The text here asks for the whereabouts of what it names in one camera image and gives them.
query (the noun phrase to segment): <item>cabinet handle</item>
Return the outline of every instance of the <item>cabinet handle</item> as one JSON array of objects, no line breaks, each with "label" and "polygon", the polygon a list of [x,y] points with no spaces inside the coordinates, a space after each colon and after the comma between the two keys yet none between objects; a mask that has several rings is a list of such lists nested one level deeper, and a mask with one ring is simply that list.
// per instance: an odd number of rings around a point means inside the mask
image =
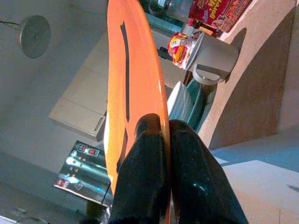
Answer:
[{"label": "cabinet handle", "polygon": [[97,131],[97,129],[99,128],[100,123],[101,123],[102,120],[103,120],[103,117],[101,117],[101,118],[99,119],[99,121],[98,121],[98,123],[97,123],[97,125],[96,125],[96,127],[95,127],[95,129],[94,129],[94,131]]}]

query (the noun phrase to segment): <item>white cabinet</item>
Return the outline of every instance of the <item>white cabinet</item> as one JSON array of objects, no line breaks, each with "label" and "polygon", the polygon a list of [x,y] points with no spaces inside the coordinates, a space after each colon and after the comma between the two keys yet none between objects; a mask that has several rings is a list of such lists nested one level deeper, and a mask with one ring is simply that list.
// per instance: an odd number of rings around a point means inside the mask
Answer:
[{"label": "white cabinet", "polygon": [[49,117],[92,140],[102,140],[108,91],[108,39],[104,34]]}]

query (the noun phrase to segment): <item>cabinet door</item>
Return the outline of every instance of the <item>cabinet door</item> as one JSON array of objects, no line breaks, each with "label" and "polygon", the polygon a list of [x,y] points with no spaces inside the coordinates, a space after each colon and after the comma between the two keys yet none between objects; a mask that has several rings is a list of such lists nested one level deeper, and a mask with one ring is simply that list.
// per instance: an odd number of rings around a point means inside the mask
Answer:
[{"label": "cabinet door", "polygon": [[92,140],[99,140],[99,131],[105,116],[88,108],[60,98],[49,115],[63,127],[75,131]]},{"label": "cabinet door", "polygon": [[105,114],[107,91],[108,76],[82,66],[62,98],[95,113]]},{"label": "cabinet door", "polygon": [[101,50],[105,42],[100,41],[85,60],[83,66],[108,76],[109,53]]}]

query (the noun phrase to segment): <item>red cereal box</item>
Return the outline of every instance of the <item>red cereal box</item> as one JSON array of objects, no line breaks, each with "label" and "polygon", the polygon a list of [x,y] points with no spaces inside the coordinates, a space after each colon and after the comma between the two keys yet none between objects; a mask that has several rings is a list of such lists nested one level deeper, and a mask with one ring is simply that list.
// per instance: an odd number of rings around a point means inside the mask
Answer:
[{"label": "red cereal box", "polygon": [[194,0],[189,17],[229,32],[252,0]]}]

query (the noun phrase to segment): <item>chip bag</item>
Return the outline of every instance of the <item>chip bag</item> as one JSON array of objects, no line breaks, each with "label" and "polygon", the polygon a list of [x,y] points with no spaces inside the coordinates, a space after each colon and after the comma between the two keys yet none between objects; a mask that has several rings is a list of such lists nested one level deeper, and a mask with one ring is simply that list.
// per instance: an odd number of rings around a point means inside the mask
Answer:
[{"label": "chip bag", "polygon": [[195,40],[182,33],[175,33],[168,42],[168,54],[172,57],[172,63],[181,69],[185,69],[190,54],[195,45]]}]

